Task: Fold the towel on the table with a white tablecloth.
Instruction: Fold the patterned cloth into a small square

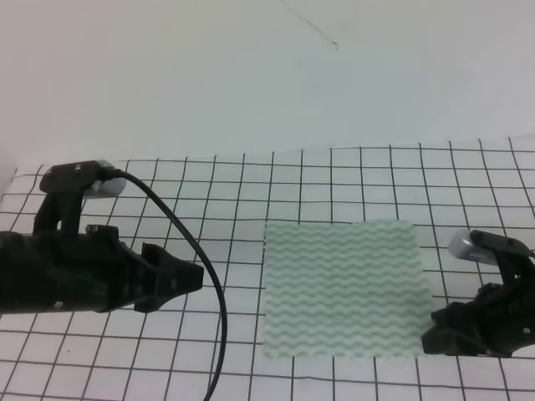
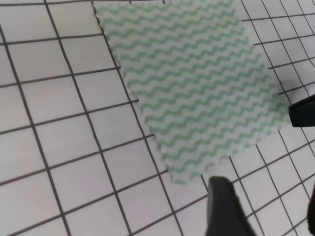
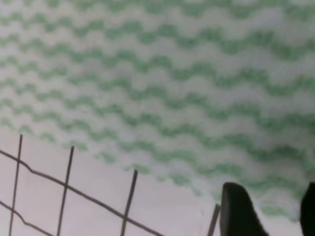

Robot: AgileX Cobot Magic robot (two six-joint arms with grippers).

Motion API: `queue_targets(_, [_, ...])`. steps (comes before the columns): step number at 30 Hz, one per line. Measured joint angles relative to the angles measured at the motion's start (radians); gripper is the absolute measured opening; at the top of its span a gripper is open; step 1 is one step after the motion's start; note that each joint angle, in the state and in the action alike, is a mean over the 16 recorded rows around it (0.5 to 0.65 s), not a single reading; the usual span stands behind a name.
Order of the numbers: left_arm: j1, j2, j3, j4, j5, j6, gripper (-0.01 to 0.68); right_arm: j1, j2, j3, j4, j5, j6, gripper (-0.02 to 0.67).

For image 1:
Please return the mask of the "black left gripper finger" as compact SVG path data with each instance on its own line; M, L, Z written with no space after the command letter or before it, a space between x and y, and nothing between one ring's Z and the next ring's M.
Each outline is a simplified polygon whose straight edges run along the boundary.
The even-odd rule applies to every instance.
M170 300L183 293L171 289L147 289L136 287L133 291L133 309L135 312L155 312Z
M158 292L196 292L202 289L201 266L172 256L161 246L144 243L141 256L155 269Z

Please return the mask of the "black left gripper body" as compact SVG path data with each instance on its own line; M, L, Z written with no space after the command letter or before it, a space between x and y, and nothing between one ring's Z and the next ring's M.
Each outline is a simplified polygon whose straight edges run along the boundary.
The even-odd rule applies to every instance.
M144 264L113 226L1 233L2 312L108 312L145 295Z

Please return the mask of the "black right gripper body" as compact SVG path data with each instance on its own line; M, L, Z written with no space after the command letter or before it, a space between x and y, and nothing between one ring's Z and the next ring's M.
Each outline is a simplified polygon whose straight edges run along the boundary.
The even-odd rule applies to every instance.
M534 344L534 294L504 292L453 302L431 314L432 327L463 331L475 346L474 355L510 358L514 352Z

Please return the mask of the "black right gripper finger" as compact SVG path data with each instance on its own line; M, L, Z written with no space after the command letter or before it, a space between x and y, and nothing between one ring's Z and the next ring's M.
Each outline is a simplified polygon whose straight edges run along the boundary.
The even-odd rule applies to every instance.
M474 355L475 346L463 331L451 327L433 326L421 336L427 355Z

